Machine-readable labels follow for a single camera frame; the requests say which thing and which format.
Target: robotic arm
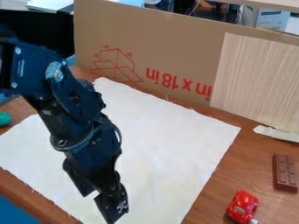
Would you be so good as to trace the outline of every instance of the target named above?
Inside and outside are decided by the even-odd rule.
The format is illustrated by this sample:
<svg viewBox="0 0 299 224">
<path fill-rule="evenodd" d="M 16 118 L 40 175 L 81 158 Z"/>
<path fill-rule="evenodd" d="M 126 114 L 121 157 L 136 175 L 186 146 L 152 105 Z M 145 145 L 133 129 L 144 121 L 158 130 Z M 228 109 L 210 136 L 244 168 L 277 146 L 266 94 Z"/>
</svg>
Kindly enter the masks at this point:
<svg viewBox="0 0 299 224">
<path fill-rule="evenodd" d="M 52 147 L 65 153 L 63 169 L 82 196 L 100 193 L 94 201 L 107 223 L 129 211 L 115 170 L 121 133 L 101 113 L 106 105 L 92 84 L 76 80 L 56 52 L 0 29 L 0 93 L 22 95 L 38 111 Z"/>
</svg>

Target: brown chocolate bar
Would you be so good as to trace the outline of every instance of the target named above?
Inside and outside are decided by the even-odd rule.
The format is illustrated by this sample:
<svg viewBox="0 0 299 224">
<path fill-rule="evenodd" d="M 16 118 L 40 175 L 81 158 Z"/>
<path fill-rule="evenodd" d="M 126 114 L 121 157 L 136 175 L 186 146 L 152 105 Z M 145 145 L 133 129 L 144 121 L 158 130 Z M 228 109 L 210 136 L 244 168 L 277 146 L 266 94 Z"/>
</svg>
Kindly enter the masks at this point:
<svg viewBox="0 0 299 224">
<path fill-rule="evenodd" d="M 287 192 L 298 192 L 293 158 L 287 155 L 273 155 L 274 187 Z"/>
</svg>

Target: fabric sheet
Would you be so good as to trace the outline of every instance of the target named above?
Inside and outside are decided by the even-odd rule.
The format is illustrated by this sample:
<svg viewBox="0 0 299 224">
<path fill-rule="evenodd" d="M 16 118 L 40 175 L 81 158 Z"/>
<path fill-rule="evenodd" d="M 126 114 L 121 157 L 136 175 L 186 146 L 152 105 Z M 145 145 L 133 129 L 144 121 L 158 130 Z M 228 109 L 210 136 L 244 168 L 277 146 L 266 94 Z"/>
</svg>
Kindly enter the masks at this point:
<svg viewBox="0 0 299 224">
<path fill-rule="evenodd" d="M 99 78 L 103 110 L 122 131 L 116 169 L 129 195 L 117 223 L 180 223 L 240 128 Z M 0 136 L 0 165 L 83 223 L 105 223 L 93 193 L 81 197 L 62 170 L 64 154 L 32 115 Z"/>
</svg>

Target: red toy car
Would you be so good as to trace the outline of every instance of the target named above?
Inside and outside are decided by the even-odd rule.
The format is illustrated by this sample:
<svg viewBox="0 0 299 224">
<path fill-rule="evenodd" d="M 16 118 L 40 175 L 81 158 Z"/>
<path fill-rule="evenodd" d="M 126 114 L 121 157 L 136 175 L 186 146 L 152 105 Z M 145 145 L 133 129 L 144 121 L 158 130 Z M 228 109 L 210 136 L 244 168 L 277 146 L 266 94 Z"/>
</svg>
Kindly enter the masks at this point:
<svg viewBox="0 0 299 224">
<path fill-rule="evenodd" d="M 258 223 L 254 219 L 254 213 L 259 205 L 257 198 L 243 191 L 236 192 L 233 201 L 226 209 L 226 215 L 240 224 Z"/>
</svg>

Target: table surface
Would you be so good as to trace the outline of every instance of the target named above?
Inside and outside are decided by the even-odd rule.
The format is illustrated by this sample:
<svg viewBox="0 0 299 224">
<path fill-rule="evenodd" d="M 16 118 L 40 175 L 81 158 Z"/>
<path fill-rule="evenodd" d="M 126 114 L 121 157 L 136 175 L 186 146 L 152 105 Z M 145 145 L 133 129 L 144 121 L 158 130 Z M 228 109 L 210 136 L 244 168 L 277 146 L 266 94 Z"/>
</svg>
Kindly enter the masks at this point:
<svg viewBox="0 0 299 224">
<path fill-rule="evenodd" d="M 82 73 L 78 68 L 73 69 L 73 74 L 89 81 L 98 78 L 92 74 Z M 239 189 L 259 199 L 260 206 L 255 217 L 260 223 L 298 223 L 299 194 L 275 190 L 272 176 L 272 156 L 275 153 L 292 156 L 297 162 L 296 171 L 299 174 L 298 144 L 255 134 L 253 128 L 258 123 L 246 118 L 215 108 L 196 107 L 175 99 L 170 100 L 188 108 L 193 107 L 205 116 L 241 127 L 239 135 L 186 215 L 184 224 L 232 223 L 224 214 L 227 204 Z M 11 125 L 0 128 L 0 134 L 36 113 L 22 98 L 10 101 L 2 106 L 0 111 L 9 112 L 12 116 Z M 4 196 L 43 223 L 78 223 L 51 201 L 2 169 L 0 169 L 0 196 Z"/>
<path fill-rule="evenodd" d="M 213 0 L 213 2 L 299 13 L 299 0 Z"/>
</svg>

